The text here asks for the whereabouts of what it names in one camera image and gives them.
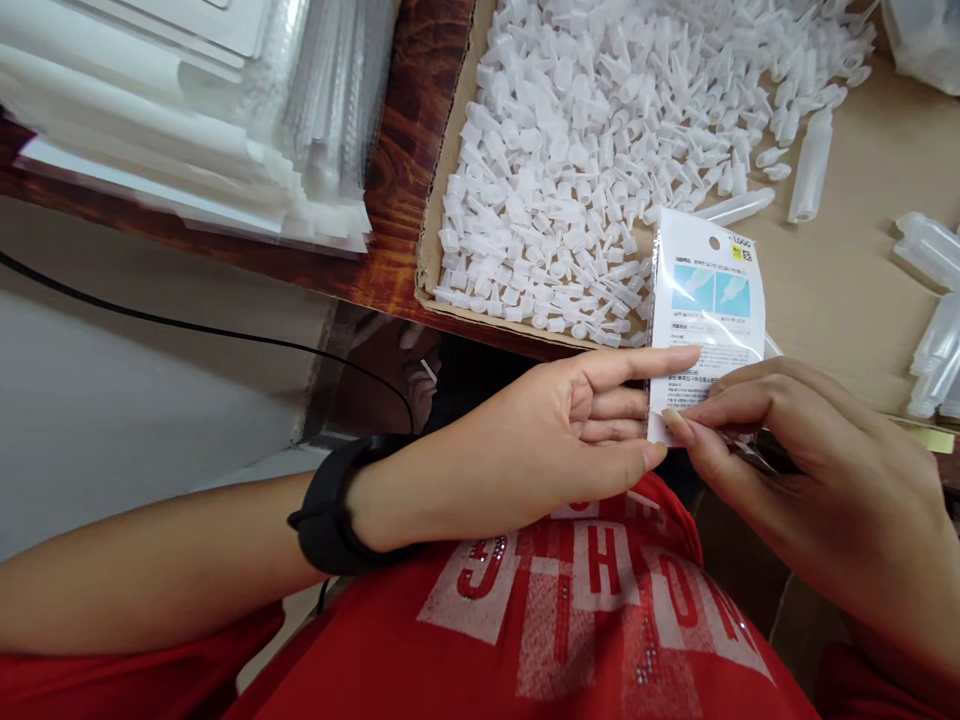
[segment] white wall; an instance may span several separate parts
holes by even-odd
[[[311,347],[330,302],[2,198],[0,250],[106,300]],[[91,308],[0,266],[0,560],[286,447],[312,363]]]

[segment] hand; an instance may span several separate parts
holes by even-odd
[[[647,396],[698,347],[601,350],[540,365],[459,421],[358,473],[347,494],[370,548],[494,537],[626,492],[666,457],[643,440]]]
[[[705,402],[664,420],[704,481],[800,577],[960,680],[960,544],[936,461],[918,442],[785,358],[727,375]],[[763,425],[804,474],[764,477],[715,432]]]

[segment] fingernail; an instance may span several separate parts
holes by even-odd
[[[654,443],[647,445],[643,449],[643,462],[647,472],[654,470],[660,463],[667,459],[667,446],[663,443]]]
[[[670,429],[670,432],[672,432],[673,436],[680,441],[681,445],[686,448],[689,448],[691,445],[693,445],[695,437],[693,430],[690,429],[687,421],[683,419],[683,416],[679,412],[673,408],[667,408],[661,413],[661,415],[663,416],[663,421]]]

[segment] cardboard box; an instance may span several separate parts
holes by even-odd
[[[561,345],[594,347],[441,305],[430,294],[440,278],[442,195],[457,167],[459,132],[466,105],[476,98],[477,63],[486,51],[495,6],[495,0],[478,0],[474,8],[470,44],[421,227],[417,299],[432,312],[465,322]],[[891,249],[899,239],[894,220],[911,211],[950,227],[960,220],[960,103],[895,75],[886,58],[875,57],[871,64],[871,78],[852,90],[834,115],[820,215],[801,226],[787,223],[790,178],[775,185],[773,205],[735,230],[757,242],[767,331],[784,353],[832,375],[876,410],[903,415],[915,380],[909,373],[913,352],[939,294],[894,263]],[[794,168],[804,132],[801,129],[800,139],[783,158]],[[754,179],[765,180],[762,173],[751,175],[751,189],[765,184]],[[636,234],[652,245],[652,231],[641,227]]]

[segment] black cable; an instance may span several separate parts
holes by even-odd
[[[323,605],[327,602],[327,587],[330,585],[330,578],[327,578],[323,581],[323,585],[320,586],[320,597],[317,600],[317,607],[314,608],[315,615],[319,615],[323,612]]]
[[[413,421],[413,408],[410,406],[410,401],[407,400],[406,395],[397,390],[397,388],[388,383],[379,375],[370,372],[369,370],[357,365],[354,362],[351,362],[350,360],[332,355],[331,353],[324,352],[323,350],[317,350],[316,348],[308,347],[306,345],[298,345],[297,343],[287,342],[286,340],[275,340],[274,338],[261,337],[259,335],[250,335],[248,333],[234,332],[233,330],[222,330],[220,328],[209,327],[207,325],[198,325],[197,323],[185,322],[183,320],[174,320],[173,318],[166,318],[161,315],[153,315],[152,313],[133,310],[131,308],[124,307],[123,305],[117,305],[116,303],[101,300],[93,295],[88,295],[80,290],[75,290],[69,285],[64,285],[62,282],[58,282],[53,278],[49,278],[46,275],[37,272],[33,268],[27,267],[22,262],[14,260],[12,257],[2,251],[0,251],[0,265],[6,265],[15,273],[19,273],[20,275],[23,275],[34,282],[38,282],[41,285],[50,288],[51,290],[56,290],[59,293],[67,295],[68,297],[72,297],[74,300],[79,300],[80,302],[93,305],[94,307],[98,307],[102,310],[109,310],[110,312],[119,313],[120,315],[127,315],[128,317],[136,318],[138,320],[146,320],[147,322],[159,323],[160,325],[169,325],[170,327],[180,328],[182,330],[193,330],[194,332],[207,333],[208,335],[219,335],[221,337],[236,338],[237,340],[249,340],[250,342],[258,342],[265,345],[277,345],[278,347],[293,348],[294,350],[302,350],[303,352],[312,353],[314,355],[319,355],[320,357],[325,357],[328,360],[334,360],[338,363],[342,363],[343,365],[353,368],[357,372],[363,373],[367,377],[376,380],[378,383],[388,388],[390,392],[400,398],[401,402],[403,402],[404,408],[407,410],[407,420],[410,423],[410,433],[413,434],[416,432],[416,425]]]

